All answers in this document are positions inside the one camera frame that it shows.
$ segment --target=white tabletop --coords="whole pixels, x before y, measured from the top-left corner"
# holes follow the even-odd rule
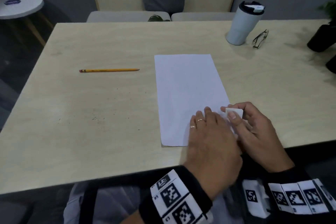
[[[186,149],[160,141],[156,54],[211,54],[230,101],[253,102],[285,147],[334,140],[335,48],[306,46],[326,22],[260,21],[242,46],[225,40],[230,21],[57,24],[0,133],[0,193],[182,163]],[[125,67],[140,70],[78,71]]]
[[[0,0],[0,20],[21,18],[33,14],[43,5],[43,0]]]

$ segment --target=hand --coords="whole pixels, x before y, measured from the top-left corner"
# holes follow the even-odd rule
[[[191,117],[184,166],[214,200],[217,194],[236,181],[243,160],[226,121],[209,107],[204,108],[204,113],[205,117],[201,111]]]
[[[252,103],[229,105],[244,110],[242,120],[236,112],[229,112],[228,118],[235,127],[239,140],[251,158],[270,173],[285,171],[294,167],[275,132],[272,122]]]

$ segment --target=round side table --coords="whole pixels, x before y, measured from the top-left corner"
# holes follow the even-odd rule
[[[33,35],[35,35],[37,40],[45,46],[44,39],[28,17],[30,14],[37,13],[38,16],[53,29],[53,24],[40,11],[43,5],[43,0],[0,0],[0,20],[6,20],[7,25],[12,30],[16,39],[24,44],[19,31],[13,23],[13,19],[22,18],[24,24],[30,29]]]

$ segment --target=blue sticker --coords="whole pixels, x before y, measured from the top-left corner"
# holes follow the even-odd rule
[[[7,0],[6,2],[4,2],[5,5],[13,5],[19,3],[21,3],[21,0]]]

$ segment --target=travel mug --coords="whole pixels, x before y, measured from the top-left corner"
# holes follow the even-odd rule
[[[232,20],[231,28],[226,36],[226,40],[233,45],[241,45],[245,42],[246,37],[254,29],[255,25],[262,18],[265,10],[257,9],[251,6],[259,6],[258,2],[247,3],[241,2],[236,14]]]

